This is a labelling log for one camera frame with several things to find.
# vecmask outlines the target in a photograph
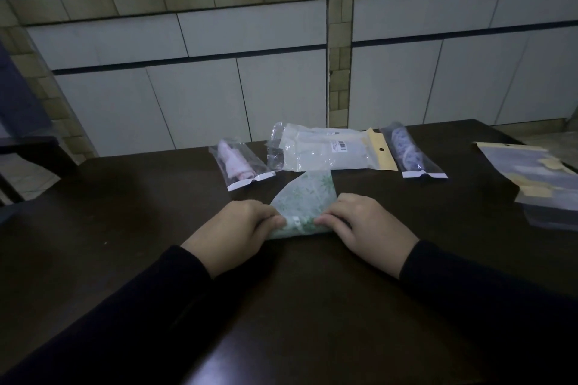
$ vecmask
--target white sticker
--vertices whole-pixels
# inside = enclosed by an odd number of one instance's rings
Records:
[[[347,145],[340,140],[333,140],[331,142],[331,150],[333,152],[347,152]]]

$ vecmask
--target white cabinet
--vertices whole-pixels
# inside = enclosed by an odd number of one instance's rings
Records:
[[[182,12],[178,16],[189,56],[327,42],[325,0]]]
[[[353,41],[489,27],[498,0],[355,0]]]
[[[576,0],[498,0],[491,27],[578,20]]]
[[[51,70],[184,58],[176,14],[28,28]]]
[[[177,149],[251,140],[235,59],[147,67]]]
[[[445,39],[424,123],[478,119],[493,125],[528,34]]]
[[[175,148],[144,68],[56,80],[99,155]]]
[[[253,140],[269,140],[276,122],[326,126],[325,49],[238,59]]]
[[[349,127],[423,123],[441,40],[354,48]]]
[[[569,118],[578,105],[578,27],[530,32],[496,123]]]

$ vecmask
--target dark sleeve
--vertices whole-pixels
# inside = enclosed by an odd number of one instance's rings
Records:
[[[416,244],[401,283],[487,349],[514,374],[552,377],[573,368],[578,301],[457,257],[430,242]]]
[[[191,253],[172,246],[147,270],[4,375],[5,383],[107,383],[134,378],[173,323],[211,278]]]

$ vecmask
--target table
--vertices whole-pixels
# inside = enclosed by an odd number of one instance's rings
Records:
[[[475,120],[412,126],[448,180],[334,171],[337,193],[377,199],[421,239],[578,295],[578,234],[534,228],[517,187],[472,146],[514,139]],[[250,147],[265,158],[261,142]],[[270,202],[292,172],[229,194],[206,148],[85,162],[0,226],[0,369],[182,243],[230,200]],[[222,326],[191,384],[457,383],[492,377],[479,349],[333,234],[265,243],[215,291]]]

